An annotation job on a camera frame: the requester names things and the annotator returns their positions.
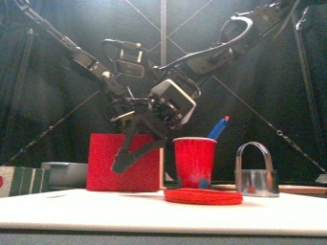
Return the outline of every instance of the black curtain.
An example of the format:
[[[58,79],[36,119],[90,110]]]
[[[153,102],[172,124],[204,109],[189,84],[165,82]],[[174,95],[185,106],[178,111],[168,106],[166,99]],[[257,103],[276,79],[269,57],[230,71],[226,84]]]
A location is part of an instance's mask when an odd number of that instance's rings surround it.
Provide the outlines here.
[[[217,41],[228,17],[270,1],[166,1],[164,9],[160,0],[30,2],[58,32],[113,70],[101,49],[104,39],[141,43],[160,65],[162,56],[168,63],[185,53],[206,49]],[[304,7],[299,8],[297,17]],[[289,21],[275,40],[256,45],[205,80],[189,122],[168,134],[164,170],[172,178],[170,140],[180,136],[206,136],[216,121],[228,115],[229,125],[217,144],[213,179],[233,180],[236,149],[242,143],[257,141],[270,151],[283,183],[313,182],[321,171],[293,150],[276,129],[327,167],[325,10],[325,5],[312,6],[312,14],[307,16],[311,23],[300,33]],[[45,136],[10,165],[40,167],[46,161],[86,163],[90,133],[113,132],[104,93],[97,93],[53,130],[48,127],[56,125],[101,86],[84,77],[54,47],[30,33],[5,2],[1,2],[0,20],[1,164],[45,131]],[[165,54],[160,45],[162,23]],[[299,35],[304,47],[297,45]],[[303,52],[308,59],[311,90],[304,80]],[[149,79],[122,75],[118,82],[130,86],[136,97],[146,96],[153,86]],[[257,149],[244,152],[244,167],[264,168]]]

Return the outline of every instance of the red cup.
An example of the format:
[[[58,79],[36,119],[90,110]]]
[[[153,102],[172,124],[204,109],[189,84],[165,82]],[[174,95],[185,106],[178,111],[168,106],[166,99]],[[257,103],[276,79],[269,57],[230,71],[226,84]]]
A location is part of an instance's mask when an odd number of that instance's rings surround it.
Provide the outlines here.
[[[214,140],[200,137],[173,140],[180,188],[209,188],[216,143]]]

